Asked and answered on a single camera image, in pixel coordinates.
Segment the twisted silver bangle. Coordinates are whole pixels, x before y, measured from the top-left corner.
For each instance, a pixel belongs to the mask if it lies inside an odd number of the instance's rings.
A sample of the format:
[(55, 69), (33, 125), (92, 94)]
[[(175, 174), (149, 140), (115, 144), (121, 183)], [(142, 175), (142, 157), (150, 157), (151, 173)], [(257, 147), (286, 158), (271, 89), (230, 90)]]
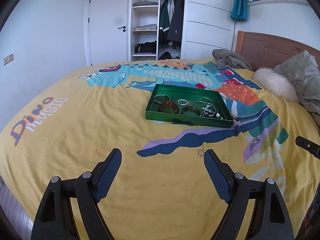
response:
[(179, 100), (177, 101), (177, 103), (178, 103), (179, 105), (181, 105), (181, 106), (187, 106), (187, 105), (189, 105), (189, 102), (188, 102), (187, 100), (185, 100), (185, 99), (179, 99)]

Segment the thin gold bangle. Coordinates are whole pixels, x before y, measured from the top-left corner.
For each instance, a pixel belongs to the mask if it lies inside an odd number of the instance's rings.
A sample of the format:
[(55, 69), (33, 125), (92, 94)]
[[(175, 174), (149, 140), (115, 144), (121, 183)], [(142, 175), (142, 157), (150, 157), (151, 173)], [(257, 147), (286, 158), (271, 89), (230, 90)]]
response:
[(160, 105), (165, 102), (170, 102), (171, 98), (165, 94), (157, 94), (153, 97), (152, 101), (153, 101), (153, 103)]

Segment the green jewelry box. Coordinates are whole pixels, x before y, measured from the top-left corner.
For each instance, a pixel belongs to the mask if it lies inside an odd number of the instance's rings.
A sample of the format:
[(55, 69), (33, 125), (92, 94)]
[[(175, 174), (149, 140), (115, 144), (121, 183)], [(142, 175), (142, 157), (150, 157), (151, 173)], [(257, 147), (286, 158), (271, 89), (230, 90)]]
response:
[(231, 128), (233, 124), (218, 92), (172, 85), (156, 85), (145, 118), (190, 126)]

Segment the white fluffy pillow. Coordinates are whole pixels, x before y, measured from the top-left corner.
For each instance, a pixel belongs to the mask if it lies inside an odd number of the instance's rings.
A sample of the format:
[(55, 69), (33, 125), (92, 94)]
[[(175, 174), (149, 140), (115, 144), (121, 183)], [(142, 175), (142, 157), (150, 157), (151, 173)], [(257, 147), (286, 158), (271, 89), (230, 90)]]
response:
[(278, 98), (300, 103), (294, 85), (284, 76), (270, 68), (259, 68), (253, 74), (253, 81)]

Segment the yellow dinosaur bedspread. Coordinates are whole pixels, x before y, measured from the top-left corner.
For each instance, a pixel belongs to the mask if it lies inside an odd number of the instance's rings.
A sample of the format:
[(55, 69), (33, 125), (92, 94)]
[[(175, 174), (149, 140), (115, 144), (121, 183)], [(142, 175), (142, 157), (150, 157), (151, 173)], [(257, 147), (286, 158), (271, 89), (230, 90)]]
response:
[[(146, 120), (159, 84), (219, 92), (232, 127)], [(319, 143), (311, 115), (257, 86), (249, 70), (206, 60), (94, 66), (64, 77), (7, 124), (1, 176), (35, 218), (53, 176), (76, 178), (118, 148), (121, 167), (99, 203), (116, 239), (210, 239), (226, 209), (200, 156), (211, 148), (249, 179), (273, 178), (297, 233), (319, 184), (319, 160), (295, 145), (299, 135)]]

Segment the brown wooden headboard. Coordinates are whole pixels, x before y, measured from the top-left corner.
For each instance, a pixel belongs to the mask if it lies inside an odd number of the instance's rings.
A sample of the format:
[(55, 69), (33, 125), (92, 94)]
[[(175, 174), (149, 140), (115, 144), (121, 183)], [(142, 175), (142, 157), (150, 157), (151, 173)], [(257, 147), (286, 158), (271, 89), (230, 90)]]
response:
[(291, 57), (307, 50), (319, 64), (319, 50), (306, 44), (268, 34), (238, 31), (235, 52), (252, 66), (274, 68)]

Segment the grey crumpled blanket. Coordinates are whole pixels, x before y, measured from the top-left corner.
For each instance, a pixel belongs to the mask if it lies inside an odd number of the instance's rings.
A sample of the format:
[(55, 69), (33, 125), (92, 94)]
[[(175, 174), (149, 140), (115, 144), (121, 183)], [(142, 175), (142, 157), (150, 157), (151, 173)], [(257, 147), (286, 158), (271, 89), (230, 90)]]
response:
[(212, 56), (216, 59), (217, 68), (234, 68), (253, 70), (252, 66), (239, 54), (225, 49), (214, 49)]

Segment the small amber bangle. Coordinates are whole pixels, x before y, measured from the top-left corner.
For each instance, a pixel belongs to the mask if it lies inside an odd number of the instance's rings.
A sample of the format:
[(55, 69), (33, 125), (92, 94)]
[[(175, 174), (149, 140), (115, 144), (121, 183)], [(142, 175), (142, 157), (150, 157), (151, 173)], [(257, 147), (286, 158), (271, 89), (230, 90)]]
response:
[(181, 109), (180, 114), (187, 116), (201, 116), (201, 111), (193, 106), (185, 106)]

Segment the large amber bangle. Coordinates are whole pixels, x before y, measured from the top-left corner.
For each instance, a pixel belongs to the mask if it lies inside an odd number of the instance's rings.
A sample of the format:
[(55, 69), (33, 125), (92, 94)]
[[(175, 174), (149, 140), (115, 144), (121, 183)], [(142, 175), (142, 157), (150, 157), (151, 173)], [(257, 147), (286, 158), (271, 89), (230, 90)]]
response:
[(178, 114), (180, 109), (176, 103), (163, 102), (159, 105), (158, 111), (162, 113)]

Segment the teal hanging cloth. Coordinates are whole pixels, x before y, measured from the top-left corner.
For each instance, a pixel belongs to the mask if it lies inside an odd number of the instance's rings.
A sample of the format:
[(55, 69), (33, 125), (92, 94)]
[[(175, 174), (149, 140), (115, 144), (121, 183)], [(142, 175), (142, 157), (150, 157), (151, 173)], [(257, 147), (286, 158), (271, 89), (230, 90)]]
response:
[(247, 21), (248, 0), (234, 0), (230, 17), (235, 22)]

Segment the white open wardrobe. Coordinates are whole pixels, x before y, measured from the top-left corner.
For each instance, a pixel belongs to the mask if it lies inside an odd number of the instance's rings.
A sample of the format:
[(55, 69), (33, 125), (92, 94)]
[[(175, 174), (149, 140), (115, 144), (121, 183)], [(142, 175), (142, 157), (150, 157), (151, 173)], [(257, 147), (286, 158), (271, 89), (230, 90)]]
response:
[(181, 44), (174, 49), (162, 45), (160, 29), (140, 30), (140, 26), (160, 26), (165, 0), (129, 0), (128, 58), (130, 61), (157, 60), (168, 51), (180, 59), (206, 59), (214, 49), (231, 50), (235, 23), (230, 18), (233, 0), (183, 0)]

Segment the black folded clothes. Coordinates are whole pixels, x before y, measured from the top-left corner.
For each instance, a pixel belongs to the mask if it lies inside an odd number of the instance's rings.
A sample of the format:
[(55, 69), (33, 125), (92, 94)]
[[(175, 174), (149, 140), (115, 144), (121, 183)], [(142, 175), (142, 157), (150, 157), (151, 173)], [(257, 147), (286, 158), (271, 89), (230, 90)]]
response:
[(139, 43), (135, 46), (135, 54), (151, 53), (155, 54), (157, 50), (157, 42)]

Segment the green hanging jacket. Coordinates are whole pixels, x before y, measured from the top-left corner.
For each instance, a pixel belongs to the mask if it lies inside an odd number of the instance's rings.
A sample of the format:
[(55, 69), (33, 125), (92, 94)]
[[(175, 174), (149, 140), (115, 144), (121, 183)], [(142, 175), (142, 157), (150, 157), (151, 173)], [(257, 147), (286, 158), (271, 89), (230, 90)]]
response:
[(165, 0), (161, 6), (160, 18), (159, 18), (159, 44), (161, 47), (168, 47), (169, 40), (167, 39), (170, 22), (168, 13), (168, 1)]

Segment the white door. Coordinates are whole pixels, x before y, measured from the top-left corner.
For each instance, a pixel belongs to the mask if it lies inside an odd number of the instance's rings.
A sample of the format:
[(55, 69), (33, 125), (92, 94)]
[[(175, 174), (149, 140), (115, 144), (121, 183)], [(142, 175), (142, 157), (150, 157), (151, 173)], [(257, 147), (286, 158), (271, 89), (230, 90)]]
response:
[(84, 12), (87, 64), (127, 60), (129, 0), (88, 0)]

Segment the grey folded clothes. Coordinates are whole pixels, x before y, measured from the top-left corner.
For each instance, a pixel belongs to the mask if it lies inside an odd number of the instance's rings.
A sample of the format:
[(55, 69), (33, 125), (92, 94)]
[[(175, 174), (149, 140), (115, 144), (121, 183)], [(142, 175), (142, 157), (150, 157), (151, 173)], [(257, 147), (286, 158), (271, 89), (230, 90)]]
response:
[(142, 6), (158, 6), (157, 2), (153, 1), (138, 1), (133, 3), (133, 7), (142, 7)]

